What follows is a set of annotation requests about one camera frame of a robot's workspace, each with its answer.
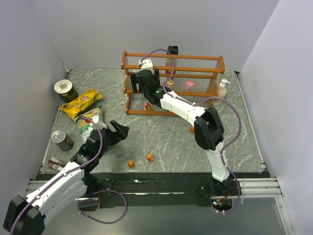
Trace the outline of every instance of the white label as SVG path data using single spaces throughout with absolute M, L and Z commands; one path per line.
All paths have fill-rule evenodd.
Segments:
M 51 158 L 50 160 L 55 162 L 55 163 L 58 163 L 60 161 L 59 159 L 56 159 L 56 158 Z
M 58 170 L 58 171 L 63 170 L 63 167 L 60 167 L 60 166 L 58 166 L 58 165 L 53 165 L 52 168 L 55 169 L 55 170 Z

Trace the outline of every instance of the bottle nozzle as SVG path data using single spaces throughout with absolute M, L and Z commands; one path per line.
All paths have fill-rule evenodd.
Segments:
M 223 83 L 230 83 L 230 82 L 227 81 L 226 78 L 223 78 L 223 79 L 222 79 L 222 82 L 223 82 Z

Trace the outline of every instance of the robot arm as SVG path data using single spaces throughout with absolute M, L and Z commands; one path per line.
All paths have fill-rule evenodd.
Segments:
M 103 146 L 98 157 L 84 168 L 79 166 L 93 159 L 100 147 L 100 136 L 93 130 L 85 144 L 73 156 L 62 171 L 55 175 L 42 187 L 28 194 L 25 198 L 14 197 L 5 217 L 3 227 L 11 231 L 14 221 L 21 211 L 27 206 L 27 210 L 18 221 L 12 234 L 14 235 L 41 235 L 45 226 L 58 214 L 64 207 L 76 198 L 96 191 L 96 178 L 90 172 L 99 164 L 104 152 L 112 145 L 127 138 L 129 127 L 122 126 L 115 121 L 110 122 L 116 129 L 111 131 L 103 123 L 97 123 L 103 127 L 101 131 Z
M 137 92 L 136 85 L 138 84 L 139 91 L 150 103 L 172 111 L 193 125 L 195 128 L 195 141 L 201 148 L 206 150 L 213 178 L 222 182 L 224 184 L 222 185 L 223 188 L 228 186 L 233 179 L 221 160 L 220 151 L 224 145 L 224 127 L 216 109 L 190 104 L 190 102 L 167 87 L 165 87 L 166 93 L 160 85 L 159 72 L 155 70 L 155 74 L 153 74 L 152 63 L 150 61 L 148 63 L 143 62 L 141 70 L 131 75 L 133 93 Z

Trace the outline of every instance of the plastic bottle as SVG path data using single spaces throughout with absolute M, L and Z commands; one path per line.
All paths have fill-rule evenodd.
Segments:
M 217 88 L 217 91 L 218 91 L 218 95 L 217 96 L 220 97 L 220 98 L 224 98 L 226 93 L 227 93 L 227 89 L 225 87 L 225 83 L 230 83 L 230 82 L 228 82 L 226 78 L 223 78 L 222 82 L 219 84 L 219 87 Z M 219 106 L 221 104 L 221 102 L 222 101 L 219 100 L 219 99 L 213 99 L 212 100 L 212 105 Z

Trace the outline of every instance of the small orange ball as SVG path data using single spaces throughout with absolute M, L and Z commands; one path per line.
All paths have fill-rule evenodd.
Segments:
M 150 161 L 150 162 L 153 162 L 153 156 L 151 154 L 148 154 L 147 156 L 147 160 Z
M 134 161 L 133 161 L 133 160 L 130 160 L 130 161 L 128 162 L 128 166 L 129 166 L 129 168 L 135 167 Z
M 190 132 L 192 132 L 192 133 L 195 132 L 195 128 L 194 128 L 193 126 L 191 126 L 191 127 L 189 128 L 189 130 L 190 130 Z

